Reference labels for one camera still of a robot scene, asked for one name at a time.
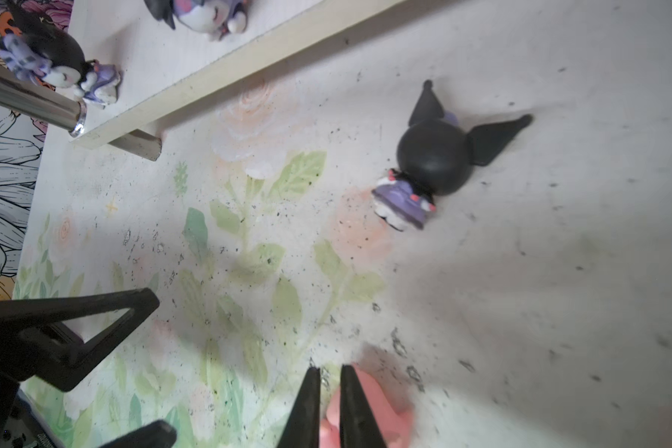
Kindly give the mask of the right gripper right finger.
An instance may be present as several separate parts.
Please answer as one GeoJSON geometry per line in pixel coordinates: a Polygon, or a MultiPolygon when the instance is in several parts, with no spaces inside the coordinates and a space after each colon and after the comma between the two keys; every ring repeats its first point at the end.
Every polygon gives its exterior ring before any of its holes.
{"type": "Polygon", "coordinates": [[[356,369],[343,365],[340,398],[341,448],[387,448],[356,369]]]}

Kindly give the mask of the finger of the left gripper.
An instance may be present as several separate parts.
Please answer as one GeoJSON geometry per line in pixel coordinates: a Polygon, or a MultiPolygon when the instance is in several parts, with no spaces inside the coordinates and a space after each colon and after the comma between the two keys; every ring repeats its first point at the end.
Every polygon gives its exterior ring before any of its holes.
{"type": "Polygon", "coordinates": [[[13,383],[36,376],[71,391],[159,306],[150,289],[0,302],[0,376],[13,383]],[[117,311],[123,315],[89,340],[65,325],[117,311]]]}
{"type": "Polygon", "coordinates": [[[123,435],[101,448],[170,448],[177,442],[177,430],[164,420],[157,420],[123,435]]]}

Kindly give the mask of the black purple kuromi toy front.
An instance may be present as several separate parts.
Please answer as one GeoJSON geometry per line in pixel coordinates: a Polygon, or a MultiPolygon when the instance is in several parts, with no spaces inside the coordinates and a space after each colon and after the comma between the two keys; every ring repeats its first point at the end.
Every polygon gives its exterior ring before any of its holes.
{"type": "Polygon", "coordinates": [[[248,26],[245,1],[145,0],[157,22],[175,30],[179,22],[192,32],[220,40],[224,35],[242,34],[248,26]]]}

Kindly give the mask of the black purple kuromi toy back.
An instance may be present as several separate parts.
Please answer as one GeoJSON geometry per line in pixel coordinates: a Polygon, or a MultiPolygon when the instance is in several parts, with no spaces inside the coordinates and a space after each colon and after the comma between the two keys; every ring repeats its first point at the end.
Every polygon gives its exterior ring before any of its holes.
{"type": "Polygon", "coordinates": [[[526,114],[466,132],[426,80],[397,145],[398,166],[371,191],[375,214],[397,231],[422,230],[436,211],[435,199],[462,188],[475,167],[491,164],[533,119],[526,114]]]}

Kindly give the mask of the black white kuromi toy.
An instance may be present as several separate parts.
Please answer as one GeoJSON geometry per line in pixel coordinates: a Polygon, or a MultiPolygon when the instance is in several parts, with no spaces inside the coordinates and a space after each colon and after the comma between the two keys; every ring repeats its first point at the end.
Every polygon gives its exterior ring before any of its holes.
{"type": "Polygon", "coordinates": [[[14,1],[6,5],[16,30],[0,37],[0,58],[18,80],[71,89],[99,108],[117,103],[121,72],[115,65],[87,60],[68,33],[14,1]]]}

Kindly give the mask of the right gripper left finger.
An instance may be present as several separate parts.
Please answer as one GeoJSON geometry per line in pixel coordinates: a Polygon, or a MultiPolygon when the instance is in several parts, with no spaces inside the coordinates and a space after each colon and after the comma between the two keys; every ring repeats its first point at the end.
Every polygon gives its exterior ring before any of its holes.
{"type": "Polygon", "coordinates": [[[277,448],[319,448],[321,373],[310,367],[304,375],[277,448]]]}

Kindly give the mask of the black purple kuromi toy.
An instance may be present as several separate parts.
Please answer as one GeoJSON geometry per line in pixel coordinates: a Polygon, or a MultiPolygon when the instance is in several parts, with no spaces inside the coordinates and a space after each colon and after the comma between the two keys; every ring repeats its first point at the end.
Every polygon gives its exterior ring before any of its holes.
{"type": "Polygon", "coordinates": [[[435,199],[462,188],[475,167],[491,164],[533,119],[526,114],[466,132],[426,80],[397,145],[398,166],[371,191],[375,214],[397,231],[422,230],[436,211],[435,199]]]}
{"type": "Polygon", "coordinates": [[[179,22],[192,32],[220,40],[224,35],[242,34],[248,26],[245,1],[145,0],[157,22],[175,30],[179,22]]]}

